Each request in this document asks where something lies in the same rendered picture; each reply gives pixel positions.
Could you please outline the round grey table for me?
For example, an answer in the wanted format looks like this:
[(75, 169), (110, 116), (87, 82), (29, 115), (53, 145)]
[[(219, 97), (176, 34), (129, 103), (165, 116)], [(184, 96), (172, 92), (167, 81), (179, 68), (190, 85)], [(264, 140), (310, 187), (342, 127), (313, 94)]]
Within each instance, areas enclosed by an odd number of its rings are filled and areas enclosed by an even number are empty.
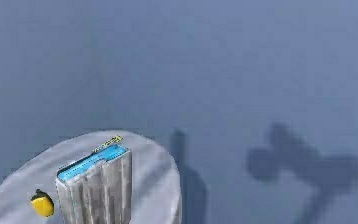
[[(92, 153), (113, 136), (132, 152), (131, 220), (129, 224), (181, 224), (181, 188), (177, 165), (168, 151), (152, 139), (124, 131), (84, 134), (60, 142), (35, 156), (0, 185), (0, 224), (64, 224), (58, 202), (59, 169)], [(54, 202), (54, 214), (39, 216), (30, 200), (37, 189)]]

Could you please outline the yellow striped pencil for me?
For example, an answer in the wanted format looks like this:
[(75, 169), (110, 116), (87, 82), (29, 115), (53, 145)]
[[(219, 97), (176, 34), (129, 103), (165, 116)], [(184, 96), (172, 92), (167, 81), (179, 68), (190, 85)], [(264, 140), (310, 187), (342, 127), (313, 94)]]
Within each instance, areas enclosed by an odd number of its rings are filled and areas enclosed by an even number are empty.
[(106, 142), (102, 143), (101, 145), (97, 146), (95, 149), (92, 150), (92, 153), (98, 153), (99, 151), (106, 149), (107, 147), (117, 144), (122, 140), (120, 135), (113, 136), (111, 139), (107, 140)]

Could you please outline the grey box with blue top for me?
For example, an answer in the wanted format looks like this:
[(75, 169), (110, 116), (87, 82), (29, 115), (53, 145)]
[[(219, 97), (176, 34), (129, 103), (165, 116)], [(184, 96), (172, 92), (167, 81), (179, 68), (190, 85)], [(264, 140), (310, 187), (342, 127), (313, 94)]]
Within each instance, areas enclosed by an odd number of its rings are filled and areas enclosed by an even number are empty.
[(55, 179), (64, 224), (129, 224), (132, 152), (118, 144), (59, 169)]

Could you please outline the yellow round object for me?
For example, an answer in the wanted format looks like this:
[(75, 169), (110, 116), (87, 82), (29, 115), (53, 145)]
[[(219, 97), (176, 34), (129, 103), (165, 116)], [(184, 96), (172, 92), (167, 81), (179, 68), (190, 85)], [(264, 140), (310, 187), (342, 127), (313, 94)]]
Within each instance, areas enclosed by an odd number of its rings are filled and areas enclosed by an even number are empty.
[(51, 197), (41, 189), (37, 189), (31, 197), (30, 203), (35, 212), (42, 217), (49, 217), (54, 214), (54, 202)]

